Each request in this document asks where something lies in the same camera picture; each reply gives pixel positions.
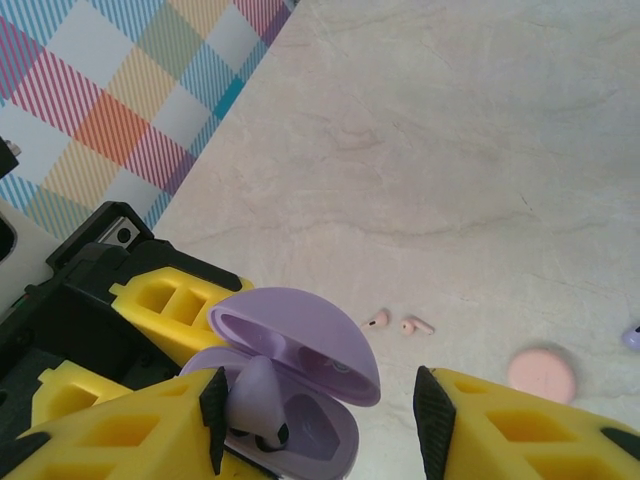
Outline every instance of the plaid fabric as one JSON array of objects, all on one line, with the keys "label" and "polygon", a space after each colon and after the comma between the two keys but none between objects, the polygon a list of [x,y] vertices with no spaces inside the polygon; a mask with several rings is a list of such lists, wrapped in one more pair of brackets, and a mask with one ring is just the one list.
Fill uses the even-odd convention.
[{"label": "plaid fabric", "polygon": [[0,0],[0,196],[58,238],[106,200],[153,227],[287,0]]}]

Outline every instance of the purple earbud case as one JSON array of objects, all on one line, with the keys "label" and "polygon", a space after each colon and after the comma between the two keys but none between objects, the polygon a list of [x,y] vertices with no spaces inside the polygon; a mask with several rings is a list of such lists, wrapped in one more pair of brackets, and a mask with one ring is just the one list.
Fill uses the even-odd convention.
[{"label": "purple earbud case", "polygon": [[364,407],[380,400],[375,358],[356,324],[317,295],[279,287],[223,300],[209,312],[209,324],[231,347],[203,350],[181,375],[224,366],[232,388],[253,356],[272,359],[290,431],[278,452],[264,452],[251,436],[233,433],[228,446],[279,475],[344,478],[358,451],[358,427],[336,399]]}]

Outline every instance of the pink disc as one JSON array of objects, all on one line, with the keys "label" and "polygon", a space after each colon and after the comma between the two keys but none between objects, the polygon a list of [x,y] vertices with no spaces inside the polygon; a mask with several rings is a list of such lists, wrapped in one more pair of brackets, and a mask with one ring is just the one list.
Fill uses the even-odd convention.
[{"label": "pink disc", "polygon": [[569,404],[576,396],[576,377],[557,354],[534,348],[519,353],[507,373],[509,385],[521,392]]}]

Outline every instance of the small pink earbud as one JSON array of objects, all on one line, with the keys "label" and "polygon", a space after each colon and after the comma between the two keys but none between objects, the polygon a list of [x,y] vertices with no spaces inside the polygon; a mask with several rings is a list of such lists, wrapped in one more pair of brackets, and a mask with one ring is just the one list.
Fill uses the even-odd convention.
[{"label": "small pink earbud", "polygon": [[369,328],[386,327],[387,325],[389,325],[389,310],[383,308],[376,313],[371,320],[360,325],[360,328],[366,330]]},{"label": "small pink earbud", "polygon": [[402,333],[405,335],[413,335],[416,329],[426,332],[427,335],[433,335],[436,332],[435,328],[417,317],[407,317],[400,325],[402,325]]}]

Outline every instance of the purple object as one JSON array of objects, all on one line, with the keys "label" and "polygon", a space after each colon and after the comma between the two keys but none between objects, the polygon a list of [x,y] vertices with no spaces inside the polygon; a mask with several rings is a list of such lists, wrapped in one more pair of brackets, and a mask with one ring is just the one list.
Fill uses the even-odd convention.
[{"label": "purple object", "polygon": [[289,429],[286,447],[277,452],[265,452],[254,437],[233,433],[227,445],[279,475],[344,478],[358,451],[358,427],[335,398],[359,406],[380,400],[375,358],[357,325],[330,302],[291,288],[233,295],[210,310],[209,324],[233,348],[199,352],[181,375],[224,366],[233,391],[252,358],[270,358]]},{"label": "purple object", "polygon": [[624,333],[622,341],[632,350],[640,350],[640,327],[632,328]]}]

